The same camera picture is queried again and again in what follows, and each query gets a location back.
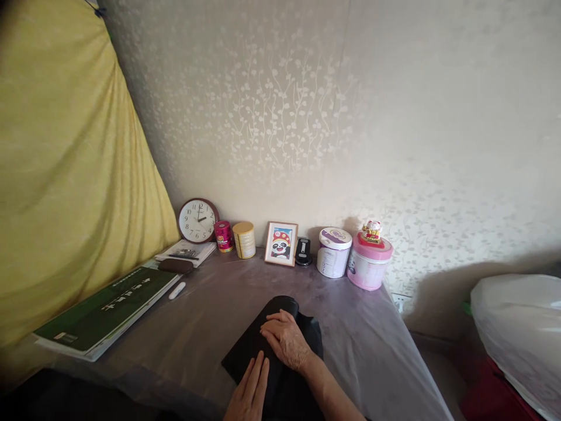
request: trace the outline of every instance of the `table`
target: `table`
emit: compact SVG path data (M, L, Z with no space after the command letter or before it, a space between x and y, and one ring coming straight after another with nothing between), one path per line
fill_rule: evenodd
M53 368L185 419L219 420L236 386L221 359L271 298L289 295L319 320L325 363L363 414L452 420L384 287L266 264L263 249L249 260L216 251L183 280L175 300L162 298L96 363L57 356Z

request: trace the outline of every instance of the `picture frame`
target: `picture frame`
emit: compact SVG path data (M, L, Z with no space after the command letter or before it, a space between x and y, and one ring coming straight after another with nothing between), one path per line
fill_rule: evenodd
M294 266L298 241L298 224L269 222L265 262Z

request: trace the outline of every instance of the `red object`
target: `red object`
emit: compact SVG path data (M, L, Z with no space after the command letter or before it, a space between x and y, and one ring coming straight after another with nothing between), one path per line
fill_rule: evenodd
M360 242L360 244L362 244L363 246L368 246L368 247L376 247L377 249L383 249L386 246L384 245L384 241L382 240L382 238L380 236L375 236L375 238L377 238L378 240L380 240L379 244L376 243L372 243L371 241L367 241L364 239L362 233L358 233L358 241Z
M460 403L466 421L543 421L490 357L480 364L479 376Z
M218 249L222 253L228 253L234 248L234 237L230 229L230 222L218 221L214 224L214 233L216 234L216 243Z

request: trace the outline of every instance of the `elderly hand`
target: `elderly hand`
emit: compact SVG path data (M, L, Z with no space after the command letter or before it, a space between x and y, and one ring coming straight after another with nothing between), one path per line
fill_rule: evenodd
M294 317L284 310L267 316L267 322L261 326L261 334L279 360L297 372L302 373L304 365L314 355Z
M263 351L259 351L234 391L224 421L261 421L268 377L269 359L264 359Z

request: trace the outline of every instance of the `book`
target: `book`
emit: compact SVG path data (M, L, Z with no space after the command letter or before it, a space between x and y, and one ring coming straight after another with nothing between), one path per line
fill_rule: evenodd
M194 267L199 267L215 248L216 243L212 241L204 244L192 244L187 240L181 240L168 248L165 252L156 254L154 258L158 261L167 258L189 260L193 262Z
M35 330L36 344L96 361L180 277L136 268Z
M250 324L232 349L222 360L222 366L232 379L239 384L250 359L263 351L269 358L269 378L264 402L264 417L278 419L324 420L316 400L304 378L285 366L277 358L267 340L259 332L267 321L267 315L290 313L302 331L312 352L323 359L323 342L319 322L299 312L300 306L292 297L279 295L271 299Z

